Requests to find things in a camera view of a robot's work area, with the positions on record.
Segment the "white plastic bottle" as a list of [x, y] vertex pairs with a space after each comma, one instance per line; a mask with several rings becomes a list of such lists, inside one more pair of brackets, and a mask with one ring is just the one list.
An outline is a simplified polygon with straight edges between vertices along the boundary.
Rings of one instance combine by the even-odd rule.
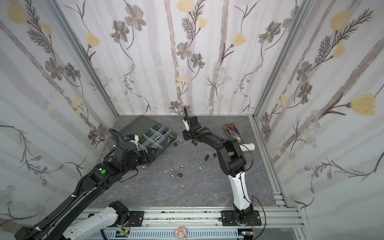
[[255, 144], [249, 143], [249, 144], [241, 144], [240, 145], [243, 152], [251, 152], [255, 150]]

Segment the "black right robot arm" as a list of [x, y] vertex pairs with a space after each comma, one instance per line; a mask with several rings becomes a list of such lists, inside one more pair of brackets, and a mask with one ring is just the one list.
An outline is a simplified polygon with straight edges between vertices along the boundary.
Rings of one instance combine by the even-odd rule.
[[219, 165], [228, 176], [234, 196], [234, 222], [245, 225], [254, 215], [254, 206], [248, 195], [245, 181], [246, 158], [240, 144], [236, 140], [225, 139], [214, 134], [209, 128], [200, 125], [196, 116], [189, 116], [187, 107], [183, 107], [185, 141], [203, 143], [216, 151]]

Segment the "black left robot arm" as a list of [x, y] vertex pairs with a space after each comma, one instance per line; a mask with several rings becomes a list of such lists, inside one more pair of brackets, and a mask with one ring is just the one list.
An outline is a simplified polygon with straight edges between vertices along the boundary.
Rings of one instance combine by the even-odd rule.
[[121, 135], [108, 130], [115, 137], [115, 147], [89, 173], [77, 183], [74, 192], [52, 213], [33, 227], [22, 227], [15, 233], [17, 240], [75, 240], [86, 239], [97, 230], [114, 224], [125, 225], [130, 221], [128, 209], [116, 201], [99, 215], [88, 218], [78, 226], [73, 221], [100, 195], [116, 182], [123, 182], [123, 175], [137, 170], [156, 159], [155, 148], [139, 149], [137, 135]]

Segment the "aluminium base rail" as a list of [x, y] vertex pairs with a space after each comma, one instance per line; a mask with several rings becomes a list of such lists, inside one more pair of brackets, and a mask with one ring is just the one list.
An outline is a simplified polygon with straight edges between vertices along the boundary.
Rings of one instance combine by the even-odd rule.
[[304, 219], [295, 208], [256, 207], [247, 224], [229, 220], [229, 207], [131, 208], [132, 222], [123, 228], [92, 231], [90, 240], [174, 240], [187, 230], [187, 240], [309, 240]]

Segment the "grey metal tool tray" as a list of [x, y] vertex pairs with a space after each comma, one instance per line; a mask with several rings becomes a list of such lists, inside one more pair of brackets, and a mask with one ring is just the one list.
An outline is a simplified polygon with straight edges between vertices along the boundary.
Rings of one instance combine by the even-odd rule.
[[233, 124], [233, 123], [225, 124], [224, 130], [226, 131], [226, 134], [230, 139], [236, 140], [239, 144], [245, 143], [243, 137], [241, 136], [241, 134], [240, 134], [239, 130], [237, 129], [237, 127], [235, 126], [235, 124]]

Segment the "pink doll figure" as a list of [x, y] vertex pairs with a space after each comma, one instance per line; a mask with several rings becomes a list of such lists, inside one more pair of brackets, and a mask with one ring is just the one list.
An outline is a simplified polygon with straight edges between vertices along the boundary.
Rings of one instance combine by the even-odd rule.
[[188, 232], [186, 228], [179, 227], [175, 231], [175, 238], [177, 238], [178, 240], [186, 240], [187, 234]]

